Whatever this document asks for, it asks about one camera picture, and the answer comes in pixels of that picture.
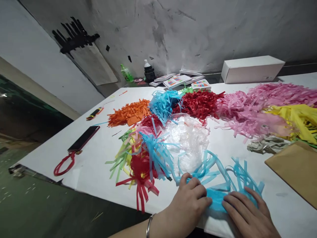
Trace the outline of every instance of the plastic bottle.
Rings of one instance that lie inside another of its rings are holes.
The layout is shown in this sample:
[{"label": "plastic bottle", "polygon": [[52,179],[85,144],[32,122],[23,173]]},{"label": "plastic bottle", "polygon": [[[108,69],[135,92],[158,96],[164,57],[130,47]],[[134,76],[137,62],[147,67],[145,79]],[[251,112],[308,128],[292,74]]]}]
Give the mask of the plastic bottle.
[{"label": "plastic bottle", "polygon": [[125,67],[123,66],[123,64],[121,64],[121,73],[122,73],[123,77],[125,78],[125,80],[126,80],[128,83],[133,82],[133,77],[132,77],[130,71],[129,71],[127,68],[125,68]]},{"label": "plastic bottle", "polygon": [[152,68],[152,66],[148,63],[148,61],[145,59],[144,60],[144,75],[146,77],[146,82],[147,83],[151,83],[154,81],[154,79],[156,79],[155,77],[155,73],[154,73],[154,69]]}]

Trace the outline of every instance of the clear plastic bag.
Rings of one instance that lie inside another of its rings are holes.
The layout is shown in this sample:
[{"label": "clear plastic bag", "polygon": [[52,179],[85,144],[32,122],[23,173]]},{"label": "clear plastic bag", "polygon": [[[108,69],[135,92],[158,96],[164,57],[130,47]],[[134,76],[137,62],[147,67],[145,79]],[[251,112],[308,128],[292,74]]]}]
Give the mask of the clear plastic bag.
[{"label": "clear plastic bag", "polygon": [[181,176],[181,173],[193,173],[203,162],[209,144],[209,132],[188,114],[175,114],[170,119],[162,135],[166,135],[164,143],[174,157],[175,174]]}]

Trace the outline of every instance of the red phone strap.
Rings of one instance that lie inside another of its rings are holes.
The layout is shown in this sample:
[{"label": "red phone strap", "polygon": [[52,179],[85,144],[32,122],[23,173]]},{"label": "red phone strap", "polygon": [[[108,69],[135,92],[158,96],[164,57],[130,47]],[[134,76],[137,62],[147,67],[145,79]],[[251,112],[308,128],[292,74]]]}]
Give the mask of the red phone strap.
[{"label": "red phone strap", "polygon": [[[70,165],[67,167],[67,169],[65,169],[64,171],[62,172],[59,172],[59,169],[61,168],[61,166],[63,165],[63,163],[68,159],[68,158],[71,158],[72,159],[72,162],[70,163]],[[62,161],[56,166],[56,168],[54,169],[54,175],[55,176],[61,176],[65,173],[67,173],[75,164],[75,152],[69,152],[69,154],[64,158],[62,159]]]}]

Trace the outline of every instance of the right hand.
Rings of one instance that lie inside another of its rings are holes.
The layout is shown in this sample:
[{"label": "right hand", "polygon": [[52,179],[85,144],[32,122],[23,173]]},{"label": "right hand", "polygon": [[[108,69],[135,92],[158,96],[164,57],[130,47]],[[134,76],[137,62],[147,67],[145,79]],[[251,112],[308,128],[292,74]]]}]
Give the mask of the right hand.
[{"label": "right hand", "polygon": [[164,221],[161,226],[161,229],[167,232],[164,237],[187,237],[212,203],[212,199],[206,196],[206,188],[198,179],[192,178],[189,173],[183,174],[171,204],[153,218],[154,221],[156,218],[158,223]]},{"label": "right hand", "polygon": [[224,197],[223,207],[244,238],[281,238],[273,225],[265,201],[248,187],[244,189],[256,200],[259,209],[242,193],[231,192]]}]

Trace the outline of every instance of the pink paper fringe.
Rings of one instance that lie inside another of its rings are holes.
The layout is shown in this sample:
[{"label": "pink paper fringe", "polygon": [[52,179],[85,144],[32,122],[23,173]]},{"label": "pink paper fringe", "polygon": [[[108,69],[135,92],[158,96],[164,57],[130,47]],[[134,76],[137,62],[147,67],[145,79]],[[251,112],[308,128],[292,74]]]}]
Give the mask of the pink paper fringe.
[{"label": "pink paper fringe", "polygon": [[237,91],[218,99],[218,102],[217,113],[227,122],[224,127],[215,128],[233,129],[234,136],[241,134],[249,139],[259,139],[268,133],[288,136],[291,128],[285,120],[262,110],[273,105],[307,104],[317,107],[317,89],[283,83],[259,84],[247,94]]}]

